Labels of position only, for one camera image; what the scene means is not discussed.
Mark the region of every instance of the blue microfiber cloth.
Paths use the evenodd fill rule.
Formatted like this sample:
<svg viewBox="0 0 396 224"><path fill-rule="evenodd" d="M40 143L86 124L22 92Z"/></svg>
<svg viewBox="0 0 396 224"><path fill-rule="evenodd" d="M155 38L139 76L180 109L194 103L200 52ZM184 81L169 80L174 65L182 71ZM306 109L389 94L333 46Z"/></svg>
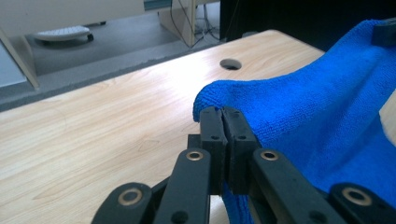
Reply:
<svg viewBox="0 0 396 224"><path fill-rule="evenodd" d="M396 87L396 48L371 45L381 22L361 22L286 76L207 85L195 99L194 120L208 106L237 108L262 146L282 151L315 187L356 183L396 207L396 148L378 113ZM246 196L226 191L223 201L231 223L252 222Z"/></svg>

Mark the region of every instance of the white object on floor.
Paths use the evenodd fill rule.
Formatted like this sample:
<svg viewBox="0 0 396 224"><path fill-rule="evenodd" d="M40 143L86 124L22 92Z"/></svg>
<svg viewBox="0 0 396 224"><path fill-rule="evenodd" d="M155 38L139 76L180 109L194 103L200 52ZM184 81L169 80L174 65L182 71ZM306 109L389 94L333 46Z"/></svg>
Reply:
<svg viewBox="0 0 396 224"><path fill-rule="evenodd" d="M50 41L65 41L87 36L89 41L93 41L93 35L89 28L84 26L72 26L58 30L50 30L34 34L34 38L43 40L44 42Z"/></svg>

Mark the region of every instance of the screw hole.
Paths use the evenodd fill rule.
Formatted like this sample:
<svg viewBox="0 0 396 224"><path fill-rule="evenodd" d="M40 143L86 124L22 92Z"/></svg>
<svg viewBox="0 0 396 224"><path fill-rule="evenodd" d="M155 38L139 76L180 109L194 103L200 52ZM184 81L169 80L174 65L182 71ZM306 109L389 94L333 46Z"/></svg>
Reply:
<svg viewBox="0 0 396 224"><path fill-rule="evenodd" d="M187 159L189 159L190 161L198 161L200 159L202 159L204 157L204 154L202 154L202 152L199 151L192 151L187 153Z"/></svg>
<svg viewBox="0 0 396 224"><path fill-rule="evenodd" d="M345 188L342 193L350 202L361 206L369 206L373 203L371 197L360 189Z"/></svg>
<svg viewBox="0 0 396 224"><path fill-rule="evenodd" d="M318 212L318 211L311 211L309 212L309 219L311 219L311 221L313 223L318 223L318 224L324 224L327 223L327 218L325 215L323 215L323 213Z"/></svg>
<svg viewBox="0 0 396 224"><path fill-rule="evenodd" d="M277 154L271 150L266 150L266 151L262 152L260 155L262 156L263 159L265 159L267 161L276 161L277 159L279 159Z"/></svg>
<svg viewBox="0 0 396 224"><path fill-rule="evenodd" d="M126 189L119 196L119 204L123 206L129 206L140 202L143 198L143 192L140 189L132 188Z"/></svg>
<svg viewBox="0 0 396 224"><path fill-rule="evenodd" d="M175 224L183 224L189 220L189 216L184 211L177 211L172 215L171 220Z"/></svg>

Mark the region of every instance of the wood grain surface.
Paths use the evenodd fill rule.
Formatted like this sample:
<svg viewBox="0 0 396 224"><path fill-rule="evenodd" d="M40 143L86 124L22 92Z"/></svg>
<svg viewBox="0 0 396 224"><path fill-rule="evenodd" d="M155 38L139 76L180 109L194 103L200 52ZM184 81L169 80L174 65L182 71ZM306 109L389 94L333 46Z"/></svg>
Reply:
<svg viewBox="0 0 396 224"><path fill-rule="evenodd" d="M267 31L1 113L0 222L90 223L117 186L171 174L199 132L192 103L203 86L284 75L321 55ZM221 68L226 58L242 68ZM381 111L393 141L395 98ZM227 223L218 197L211 223Z"/></svg>

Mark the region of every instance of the wooden table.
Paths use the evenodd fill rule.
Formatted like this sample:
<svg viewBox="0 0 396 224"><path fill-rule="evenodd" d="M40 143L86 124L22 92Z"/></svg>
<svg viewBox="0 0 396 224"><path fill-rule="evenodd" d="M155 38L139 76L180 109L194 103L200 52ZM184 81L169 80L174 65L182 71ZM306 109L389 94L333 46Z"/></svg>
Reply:
<svg viewBox="0 0 396 224"><path fill-rule="evenodd" d="M203 86L276 77L321 55L267 31L1 113L0 222L91 222L115 187L152 187L171 174L187 135L199 132L192 103ZM221 68L225 58L242 68ZM393 141L395 100L382 111ZM226 220L212 197L211 222Z"/></svg>

